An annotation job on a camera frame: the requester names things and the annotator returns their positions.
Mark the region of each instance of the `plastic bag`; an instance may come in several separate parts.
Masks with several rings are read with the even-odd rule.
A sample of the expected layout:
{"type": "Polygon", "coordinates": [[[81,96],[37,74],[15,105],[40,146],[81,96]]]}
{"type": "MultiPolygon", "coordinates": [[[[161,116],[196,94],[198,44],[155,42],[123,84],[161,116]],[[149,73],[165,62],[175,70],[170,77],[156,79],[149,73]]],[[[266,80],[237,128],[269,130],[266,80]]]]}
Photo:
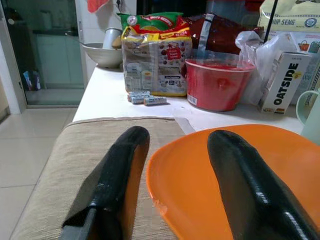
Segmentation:
{"type": "Polygon", "coordinates": [[[127,92],[181,97],[187,94],[185,59],[190,57],[192,41],[186,22],[180,18],[177,27],[166,31],[127,26],[121,38],[127,92]]]}
{"type": "Polygon", "coordinates": [[[284,33],[265,44],[262,42],[254,31],[243,31],[235,40],[236,46],[241,49],[239,60],[250,62],[256,67],[240,100],[243,104],[258,105],[271,77],[273,62],[279,51],[297,52],[292,37],[284,33]]]}

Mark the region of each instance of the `white cup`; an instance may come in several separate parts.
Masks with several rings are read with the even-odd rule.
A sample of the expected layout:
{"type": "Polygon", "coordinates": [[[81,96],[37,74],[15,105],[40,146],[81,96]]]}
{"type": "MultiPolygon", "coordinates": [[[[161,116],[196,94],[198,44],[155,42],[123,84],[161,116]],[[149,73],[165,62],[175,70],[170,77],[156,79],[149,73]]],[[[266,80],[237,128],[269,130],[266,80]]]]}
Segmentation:
{"type": "Polygon", "coordinates": [[[112,43],[114,40],[122,34],[122,31],[117,28],[110,27],[105,30],[104,40],[103,40],[103,49],[114,49],[112,43]]]}
{"type": "Polygon", "coordinates": [[[311,140],[312,142],[320,145],[320,88],[318,91],[305,91],[301,94],[296,104],[296,116],[299,121],[304,125],[301,135],[311,140]],[[305,99],[309,94],[316,94],[317,98],[313,107],[306,117],[305,112],[305,99]]]}

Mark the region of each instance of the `red bowl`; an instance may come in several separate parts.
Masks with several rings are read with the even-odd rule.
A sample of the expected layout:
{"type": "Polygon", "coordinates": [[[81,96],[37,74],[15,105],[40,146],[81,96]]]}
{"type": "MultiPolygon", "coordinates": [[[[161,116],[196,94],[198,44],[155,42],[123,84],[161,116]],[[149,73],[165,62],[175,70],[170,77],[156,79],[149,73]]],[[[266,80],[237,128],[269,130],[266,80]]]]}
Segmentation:
{"type": "Polygon", "coordinates": [[[187,99],[190,104],[209,111],[235,109],[255,66],[246,62],[186,61],[187,99]]]}

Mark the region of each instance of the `oatside carton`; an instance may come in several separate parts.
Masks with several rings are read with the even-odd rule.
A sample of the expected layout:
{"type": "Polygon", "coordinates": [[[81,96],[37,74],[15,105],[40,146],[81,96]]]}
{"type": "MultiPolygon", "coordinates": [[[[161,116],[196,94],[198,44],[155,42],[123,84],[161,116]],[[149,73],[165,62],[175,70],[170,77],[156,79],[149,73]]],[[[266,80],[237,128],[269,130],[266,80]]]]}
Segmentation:
{"type": "Polygon", "coordinates": [[[280,51],[273,60],[272,74],[259,102],[262,112],[284,114],[301,82],[311,57],[280,51]]]}

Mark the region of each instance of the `white table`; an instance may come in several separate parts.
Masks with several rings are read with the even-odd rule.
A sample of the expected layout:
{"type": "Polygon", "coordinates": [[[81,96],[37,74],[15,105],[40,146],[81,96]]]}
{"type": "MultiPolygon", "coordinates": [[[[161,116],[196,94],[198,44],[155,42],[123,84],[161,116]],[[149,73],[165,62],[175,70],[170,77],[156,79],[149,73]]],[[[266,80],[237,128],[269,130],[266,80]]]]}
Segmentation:
{"type": "Polygon", "coordinates": [[[298,134],[303,128],[294,107],[290,107],[285,115],[260,113],[255,106],[242,104],[233,111],[217,113],[198,109],[182,97],[168,97],[167,101],[168,105],[133,105],[127,100],[123,72],[96,67],[73,121],[94,118],[169,117],[176,118],[186,134],[193,130],[244,124],[272,125],[298,134]]]}

